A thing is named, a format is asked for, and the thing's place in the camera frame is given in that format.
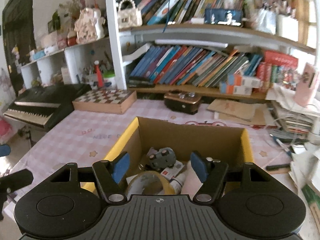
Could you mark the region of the black Yamaha keyboard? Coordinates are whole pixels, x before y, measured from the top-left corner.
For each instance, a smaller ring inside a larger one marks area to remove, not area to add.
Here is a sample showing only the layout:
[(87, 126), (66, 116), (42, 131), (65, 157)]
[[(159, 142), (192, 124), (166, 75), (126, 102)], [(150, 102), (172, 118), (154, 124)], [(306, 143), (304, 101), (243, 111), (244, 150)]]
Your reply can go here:
[(87, 84), (34, 87), (19, 95), (4, 116), (48, 132), (74, 111), (73, 101), (90, 90)]

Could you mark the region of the yellow cardboard box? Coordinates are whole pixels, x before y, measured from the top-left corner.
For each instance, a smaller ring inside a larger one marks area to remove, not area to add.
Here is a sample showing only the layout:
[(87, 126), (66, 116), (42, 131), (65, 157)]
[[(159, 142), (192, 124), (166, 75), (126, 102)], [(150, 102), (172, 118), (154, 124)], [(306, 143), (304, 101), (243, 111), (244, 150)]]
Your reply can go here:
[(177, 160), (188, 162), (193, 150), (203, 157), (219, 159), (229, 165), (230, 171), (236, 171), (236, 179), (241, 186), (228, 192), (225, 199), (240, 199), (253, 196), (249, 186), (250, 170), (245, 162), (253, 160), (248, 132), (238, 127), (212, 125), (178, 125), (164, 120), (137, 117), (106, 156), (114, 160), (121, 152), (130, 155), (130, 168), (127, 175), (138, 170), (138, 164), (145, 159), (149, 148), (170, 147)]

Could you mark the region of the staples box with cat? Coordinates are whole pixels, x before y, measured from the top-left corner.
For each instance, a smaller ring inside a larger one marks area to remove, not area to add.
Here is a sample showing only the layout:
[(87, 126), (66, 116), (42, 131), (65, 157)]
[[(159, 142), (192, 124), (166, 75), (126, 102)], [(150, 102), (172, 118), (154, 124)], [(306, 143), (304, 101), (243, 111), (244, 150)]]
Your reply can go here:
[(184, 163), (180, 161), (176, 161), (172, 167), (166, 167), (162, 172), (161, 176), (163, 176), (168, 181), (175, 178), (184, 168)]

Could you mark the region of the dark brown small radio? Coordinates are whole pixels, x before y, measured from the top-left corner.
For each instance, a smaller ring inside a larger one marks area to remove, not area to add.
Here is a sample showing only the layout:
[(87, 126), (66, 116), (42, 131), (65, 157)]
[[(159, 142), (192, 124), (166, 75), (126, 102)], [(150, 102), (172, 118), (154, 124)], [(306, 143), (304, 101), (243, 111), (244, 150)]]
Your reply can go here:
[(172, 90), (164, 94), (164, 104), (172, 111), (194, 115), (199, 110), (201, 98), (194, 92)]

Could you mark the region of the green lid white jar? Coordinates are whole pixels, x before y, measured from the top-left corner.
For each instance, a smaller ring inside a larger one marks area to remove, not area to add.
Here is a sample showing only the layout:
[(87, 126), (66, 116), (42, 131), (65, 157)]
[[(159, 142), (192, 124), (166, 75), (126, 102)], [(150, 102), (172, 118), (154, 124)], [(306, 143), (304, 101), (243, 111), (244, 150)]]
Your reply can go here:
[(103, 73), (104, 87), (107, 89), (117, 89), (116, 75), (114, 71)]

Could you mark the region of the pink phone stand box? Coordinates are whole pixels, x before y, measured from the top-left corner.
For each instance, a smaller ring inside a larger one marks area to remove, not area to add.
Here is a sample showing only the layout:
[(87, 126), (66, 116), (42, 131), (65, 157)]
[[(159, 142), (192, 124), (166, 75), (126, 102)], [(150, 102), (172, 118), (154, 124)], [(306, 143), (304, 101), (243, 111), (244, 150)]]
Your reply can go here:
[(315, 97), (318, 85), (319, 71), (315, 66), (306, 63), (293, 97), (295, 103), (302, 107), (306, 107)]

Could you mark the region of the white quilted handbag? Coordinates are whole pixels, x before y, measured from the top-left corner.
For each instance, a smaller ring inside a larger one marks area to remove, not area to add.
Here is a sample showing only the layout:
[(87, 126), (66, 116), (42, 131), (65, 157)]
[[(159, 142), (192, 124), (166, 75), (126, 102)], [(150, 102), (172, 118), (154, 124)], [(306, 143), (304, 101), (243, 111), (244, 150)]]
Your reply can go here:
[[(131, 4), (131, 8), (122, 10), (123, 3), (127, 2)], [(134, 0), (121, 0), (118, 5), (117, 16), (119, 29), (139, 27), (143, 24), (141, 10), (136, 7)]]

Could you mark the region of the grey toy car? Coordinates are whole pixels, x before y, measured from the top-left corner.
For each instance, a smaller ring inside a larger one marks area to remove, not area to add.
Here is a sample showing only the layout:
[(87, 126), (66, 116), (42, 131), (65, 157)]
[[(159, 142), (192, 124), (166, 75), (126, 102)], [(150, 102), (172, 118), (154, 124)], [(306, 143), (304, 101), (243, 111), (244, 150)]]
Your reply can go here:
[(147, 154), (147, 158), (151, 168), (157, 171), (173, 167), (176, 163), (175, 152), (170, 147), (161, 148), (158, 151), (152, 147)]

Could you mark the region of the pink checkered tablecloth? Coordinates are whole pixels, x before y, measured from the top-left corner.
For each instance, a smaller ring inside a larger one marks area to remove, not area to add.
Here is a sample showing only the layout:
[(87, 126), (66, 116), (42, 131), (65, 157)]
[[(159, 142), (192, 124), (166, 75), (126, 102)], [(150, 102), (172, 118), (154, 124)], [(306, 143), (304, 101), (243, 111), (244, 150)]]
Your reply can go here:
[(66, 163), (89, 166), (102, 159), (116, 143), (131, 121), (137, 117), (161, 119), (176, 124), (214, 124), (216, 114), (202, 104), (198, 113), (188, 115), (173, 112), (159, 100), (137, 100), (125, 114), (107, 114), (74, 111), (32, 148), (27, 144), (12, 149), (13, 155), (21, 154), (10, 172), (24, 168), (34, 176), (33, 184), (43, 181)]

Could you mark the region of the white bookshelf unit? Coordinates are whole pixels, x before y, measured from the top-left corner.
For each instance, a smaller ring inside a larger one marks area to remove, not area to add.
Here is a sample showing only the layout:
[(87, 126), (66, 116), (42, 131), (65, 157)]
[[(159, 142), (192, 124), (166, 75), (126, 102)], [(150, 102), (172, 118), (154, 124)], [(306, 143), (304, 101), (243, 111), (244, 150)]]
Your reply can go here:
[(130, 48), (144, 42), (163, 40), (166, 44), (182, 42), (197, 46), (227, 48), (232, 45), (248, 45), (274, 49), (283, 53), (294, 48), (315, 56), (319, 63), (319, 48), (311, 48), (292, 40), (251, 29), (232, 27), (230, 25), (208, 24), (163, 24), (119, 29), (117, 22), (116, 0), (106, 0), (108, 38), (110, 43), (115, 81), (118, 89), (127, 89), (125, 69), (130, 64), (123, 60), (126, 42), (131, 42)]

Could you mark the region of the white spray bottle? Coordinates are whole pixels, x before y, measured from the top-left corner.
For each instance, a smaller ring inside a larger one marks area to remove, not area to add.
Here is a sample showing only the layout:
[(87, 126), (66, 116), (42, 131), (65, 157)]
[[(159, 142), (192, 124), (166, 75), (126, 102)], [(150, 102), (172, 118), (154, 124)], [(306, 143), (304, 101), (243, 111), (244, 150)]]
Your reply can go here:
[(184, 173), (178, 174), (176, 177), (170, 180), (170, 185), (174, 189), (175, 194), (180, 194), (182, 187), (184, 185), (186, 175)]

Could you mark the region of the wooden chess board box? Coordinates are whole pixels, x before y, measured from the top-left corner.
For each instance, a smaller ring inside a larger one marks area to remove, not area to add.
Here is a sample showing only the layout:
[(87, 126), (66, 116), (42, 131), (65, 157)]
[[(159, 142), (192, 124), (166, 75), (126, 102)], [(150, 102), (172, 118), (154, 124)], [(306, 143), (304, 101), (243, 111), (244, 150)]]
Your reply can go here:
[(124, 114), (137, 100), (135, 91), (130, 90), (90, 90), (73, 101), (75, 110)]

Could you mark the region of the pink plush pig toy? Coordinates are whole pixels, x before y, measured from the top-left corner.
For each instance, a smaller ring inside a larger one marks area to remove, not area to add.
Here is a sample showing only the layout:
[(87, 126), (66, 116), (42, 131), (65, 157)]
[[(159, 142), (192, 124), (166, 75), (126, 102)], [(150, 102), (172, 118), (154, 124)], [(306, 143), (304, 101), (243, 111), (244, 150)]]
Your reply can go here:
[(191, 162), (187, 162), (186, 168), (182, 173), (185, 177), (181, 189), (181, 194), (187, 194), (190, 199), (193, 199), (197, 191), (201, 188), (202, 183), (191, 166)]

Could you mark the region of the row of leaning books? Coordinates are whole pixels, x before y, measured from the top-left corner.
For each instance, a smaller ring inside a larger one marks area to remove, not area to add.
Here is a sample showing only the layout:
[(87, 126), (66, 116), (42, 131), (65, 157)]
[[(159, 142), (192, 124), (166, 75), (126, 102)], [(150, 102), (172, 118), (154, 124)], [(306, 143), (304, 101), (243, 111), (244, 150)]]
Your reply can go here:
[(138, 57), (129, 74), (131, 88), (155, 85), (216, 88), (229, 76), (253, 77), (262, 56), (242, 53), (229, 54), (208, 47), (187, 45), (151, 45)]

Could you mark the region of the yellow tape roll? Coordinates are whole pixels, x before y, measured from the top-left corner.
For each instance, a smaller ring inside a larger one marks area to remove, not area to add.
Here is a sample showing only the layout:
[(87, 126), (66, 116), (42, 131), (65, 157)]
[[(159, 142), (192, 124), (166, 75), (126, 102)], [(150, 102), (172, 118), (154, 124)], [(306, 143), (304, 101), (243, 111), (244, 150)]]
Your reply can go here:
[(126, 189), (127, 199), (133, 195), (157, 196), (175, 195), (169, 181), (155, 171), (145, 171), (136, 175)]

